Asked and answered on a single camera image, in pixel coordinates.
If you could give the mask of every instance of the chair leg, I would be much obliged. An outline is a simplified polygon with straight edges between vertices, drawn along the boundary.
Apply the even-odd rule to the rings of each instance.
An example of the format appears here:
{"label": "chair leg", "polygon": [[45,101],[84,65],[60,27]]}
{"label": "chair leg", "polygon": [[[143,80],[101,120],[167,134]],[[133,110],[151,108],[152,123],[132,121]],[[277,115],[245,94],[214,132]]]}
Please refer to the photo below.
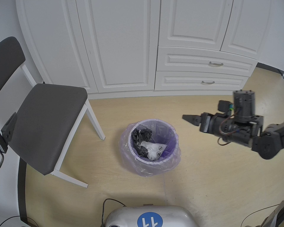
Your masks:
{"label": "chair leg", "polygon": [[100,124],[99,124],[99,122],[98,122],[98,120],[97,120],[97,118],[96,118],[96,116],[95,116],[95,114],[93,112],[93,109],[92,109],[92,107],[91,107],[91,105],[89,103],[89,100],[86,100],[85,104],[87,106],[86,113],[87,113],[89,119],[91,120],[91,122],[92,122],[95,130],[97,131],[99,137],[102,140],[104,140],[106,137],[105,137],[105,135],[103,133],[103,130],[102,130],[102,128],[101,128],[101,126],[100,126]]}
{"label": "chair leg", "polygon": [[70,177],[70,176],[68,176],[68,175],[66,175],[66,174],[64,174],[64,173],[62,173],[62,172],[60,172],[60,171],[58,171],[56,169],[53,170],[53,172],[51,172],[51,174],[54,175],[54,176],[57,176],[57,177],[59,177],[59,178],[61,178],[63,180],[69,181],[69,182],[71,182],[73,184],[77,184],[77,185],[85,187],[85,188],[88,187],[88,184],[86,184],[84,182],[81,182],[81,181],[79,181],[77,179],[74,179],[73,177]]}

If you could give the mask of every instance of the chair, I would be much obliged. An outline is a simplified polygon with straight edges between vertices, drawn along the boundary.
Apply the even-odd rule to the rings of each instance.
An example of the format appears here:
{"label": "chair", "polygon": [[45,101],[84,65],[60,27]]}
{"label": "chair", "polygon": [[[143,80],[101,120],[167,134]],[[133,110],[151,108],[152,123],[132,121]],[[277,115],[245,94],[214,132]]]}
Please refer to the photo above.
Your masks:
{"label": "chair", "polygon": [[52,174],[74,184],[88,184],[62,172],[60,167],[85,112],[104,140],[105,135],[87,99],[84,88],[36,84],[15,37],[0,42],[0,90],[20,67],[33,86],[17,112],[17,122],[9,146],[43,175]]}

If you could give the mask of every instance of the cabinet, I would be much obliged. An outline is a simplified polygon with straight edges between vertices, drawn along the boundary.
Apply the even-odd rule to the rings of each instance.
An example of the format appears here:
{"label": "cabinet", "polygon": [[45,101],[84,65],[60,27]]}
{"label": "cabinet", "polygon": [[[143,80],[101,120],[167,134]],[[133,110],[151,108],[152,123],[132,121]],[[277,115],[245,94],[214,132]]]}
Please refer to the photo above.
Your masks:
{"label": "cabinet", "polygon": [[89,98],[230,94],[261,53],[273,0],[16,0],[46,83]]}

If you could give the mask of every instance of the white chair frame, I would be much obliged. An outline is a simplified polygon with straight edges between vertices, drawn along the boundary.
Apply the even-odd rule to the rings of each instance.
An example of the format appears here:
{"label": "white chair frame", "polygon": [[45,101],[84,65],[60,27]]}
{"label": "white chair frame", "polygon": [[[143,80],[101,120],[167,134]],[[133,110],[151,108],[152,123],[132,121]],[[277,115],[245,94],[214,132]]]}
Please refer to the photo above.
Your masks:
{"label": "white chair frame", "polygon": [[[34,87],[36,85],[36,82],[33,79],[32,75],[30,74],[29,70],[27,69],[25,63],[23,63],[20,66],[20,68],[23,71],[23,73],[25,74],[25,76],[28,79],[29,83],[32,85],[32,87]],[[74,125],[73,125],[73,127],[72,127],[72,129],[71,129],[71,131],[69,133],[69,135],[68,135],[68,137],[67,137],[67,140],[66,140],[66,142],[65,142],[65,144],[63,146],[62,152],[61,152],[61,154],[59,156],[59,159],[58,159],[58,161],[57,161],[57,163],[56,163],[56,165],[54,167],[53,172],[51,172],[51,174],[54,175],[54,176],[57,176],[57,177],[59,177],[61,179],[64,179],[66,181],[69,181],[71,183],[74,183],[74,184],[77,184],[77,185],[80,185],[82,187],[87,188],[88,184],[86,184],[84,182],[81,182],[81,181],[79,181],[77,179],[74,179],[73,177],[70,177],[70,176],[60,172],[60,167],[62,165],[63,159],[64,159],[64,157],[66,155],[66,152],[67,152],[67,150],[69,148],[69,145],[70,145],[70,143],[72,141],[72,138],[73,138],[73,136],[74,136],[74,134],[75,134],[75,132],[76,132],[76,130],[77,130],[77,128],[78,128],[78,126],[79,126],[79,124],[80,124],[80,122],[81,122],[81,120],[82,120],[82,118],[83,118],[85,113],[87,113],[87,115],[88,115],[89,119],[91,120],[91,123],[94,126],[95,130],[97,131],[99,137],[102,140],[105,139],[105,135],[103,133],[103,130],[100,127],[100,124],[99,124],[99,122],[98,122],[98,120],[97,120],[97,118],[96,118],[96,116],[95,116],[95,114],[93,112],[93,109],[92,109],[92,107],[91,107],[91,105],[89,103],[89,100],[87,99],[86,102],[84,103],[84,105],[83,105],[83,107],[82,107],[82,109],[81,109],[81,111],[80,111],[80,113],[79,113],[79,115],[78,115],[78,117],[77,117],[77,119],[76,119],[76,121],[75,121],[75,123],[74,123]]]}

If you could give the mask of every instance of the light wood floor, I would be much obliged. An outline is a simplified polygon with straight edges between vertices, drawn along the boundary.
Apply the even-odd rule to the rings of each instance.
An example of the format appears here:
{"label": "light wood floor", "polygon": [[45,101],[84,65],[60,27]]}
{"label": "light wood floor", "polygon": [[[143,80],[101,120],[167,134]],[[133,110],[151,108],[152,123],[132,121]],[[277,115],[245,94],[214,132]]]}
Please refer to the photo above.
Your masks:
{"label": "light wood floor", "polygon": [[[256,68],[244,89],[256,92],[256,114],[264,126],[284,121],[284,80]],[[218,100],[232,96],[161,96],[90,100],[106,135],[100,140],[85,116],[72,140],[61,171],[89,184],[83,188],[27,167],[26,207],[41,227],[101,225],[102,203],[114,198],[127,206],[180,205],[201,227],[239,227],[250,213],[284,199],[284,150],[263,160],[237,144],[219,146],[183,114],[217,111]],[[159,118],[179,135],[181,162],[171,172],[148,178],[124,169],[118,141],[129,123]],[[106,203],[105,217],[119,207]],[[260,225],[273,208],[255,213],[243,226]]]}

